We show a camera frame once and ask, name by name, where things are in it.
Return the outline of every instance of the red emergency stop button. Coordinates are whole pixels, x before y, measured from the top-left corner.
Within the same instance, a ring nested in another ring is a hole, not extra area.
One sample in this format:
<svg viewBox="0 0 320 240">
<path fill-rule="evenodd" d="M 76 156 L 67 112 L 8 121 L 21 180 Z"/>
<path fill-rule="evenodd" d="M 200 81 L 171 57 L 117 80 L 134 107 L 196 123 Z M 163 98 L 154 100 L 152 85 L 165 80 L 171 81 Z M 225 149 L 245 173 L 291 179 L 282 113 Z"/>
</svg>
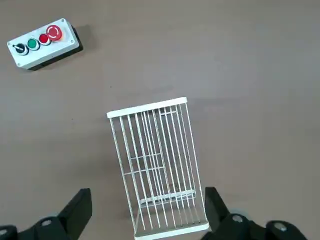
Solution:
<svg viewBox="0 0 320 240">
<path fill-rule="evenodd" d="M 62 31 L 57 25 L 50 25 L 46 29 L 46 35 L 51 41 L 58 41 L 62 37 Z"/>
</svg>

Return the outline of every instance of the red button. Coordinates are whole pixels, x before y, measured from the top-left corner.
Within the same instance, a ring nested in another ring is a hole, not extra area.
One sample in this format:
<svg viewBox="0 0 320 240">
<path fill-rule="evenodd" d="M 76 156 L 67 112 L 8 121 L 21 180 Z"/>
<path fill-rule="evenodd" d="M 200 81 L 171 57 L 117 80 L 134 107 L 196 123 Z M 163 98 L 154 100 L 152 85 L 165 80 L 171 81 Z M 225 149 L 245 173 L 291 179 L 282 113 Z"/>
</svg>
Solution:
<svg viewBox="0 0 320 240">
<path fill-rule="evenodd" d="M 58 41 L 62 37 L 62 31 L 57 25 L 50 25 L 46 29 L 46 35 L 51 41 Z"/>
<path fill-rule="evenodd" d="M 43 34 L 40 34 L 40 36 L 39 36 L 39 42 L 41 44 L 46 45 L 46 44 L 50 43 L 50 39 L 48 38 L 47 34 L 43 33 Z"/>
</svg>

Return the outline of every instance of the white wire rack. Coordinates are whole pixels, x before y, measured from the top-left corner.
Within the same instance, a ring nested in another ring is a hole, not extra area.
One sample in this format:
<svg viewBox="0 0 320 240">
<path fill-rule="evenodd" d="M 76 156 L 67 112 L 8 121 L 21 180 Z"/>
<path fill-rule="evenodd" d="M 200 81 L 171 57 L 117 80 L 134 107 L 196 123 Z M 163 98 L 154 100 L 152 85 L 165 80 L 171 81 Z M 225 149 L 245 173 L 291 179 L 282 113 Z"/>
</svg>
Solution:
<svg viewBox="0 0 320 240">
<path fill-rule="evenodd" d="M 209 228 L 187 98 L 107 113 L 136 240 Z"/>
</svg>

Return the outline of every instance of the black selector switch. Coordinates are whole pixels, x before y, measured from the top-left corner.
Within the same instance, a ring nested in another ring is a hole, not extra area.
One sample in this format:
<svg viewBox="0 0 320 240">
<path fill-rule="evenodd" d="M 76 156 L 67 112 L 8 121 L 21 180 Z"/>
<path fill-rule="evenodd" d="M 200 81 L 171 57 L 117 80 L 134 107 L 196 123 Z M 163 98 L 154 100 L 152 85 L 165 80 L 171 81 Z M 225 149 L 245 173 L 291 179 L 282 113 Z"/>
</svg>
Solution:
<svg viewBox="0 0 320 240">
<path fill-rule="evenodd" d="M 17 45 L 12 45 L 12 47 L 14 47 L 15 51 L 20 55 L 24 56 L 29 53 L 29 48 L 22 43 L 18 43 Z"/>
</svg>

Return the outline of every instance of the wire rack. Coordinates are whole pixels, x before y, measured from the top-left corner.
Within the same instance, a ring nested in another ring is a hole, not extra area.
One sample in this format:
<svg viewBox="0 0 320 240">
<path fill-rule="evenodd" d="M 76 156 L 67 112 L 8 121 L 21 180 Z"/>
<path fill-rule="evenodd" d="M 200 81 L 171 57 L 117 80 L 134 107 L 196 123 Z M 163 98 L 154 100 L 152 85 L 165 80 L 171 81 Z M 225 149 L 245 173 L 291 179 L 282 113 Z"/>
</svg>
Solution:
<svg viewBox="0 0 320 240">
<path fill-rule="evenodd" d="M 136 240 L 206 230 L 187 98 L 107 113 Z"/>
</svg>

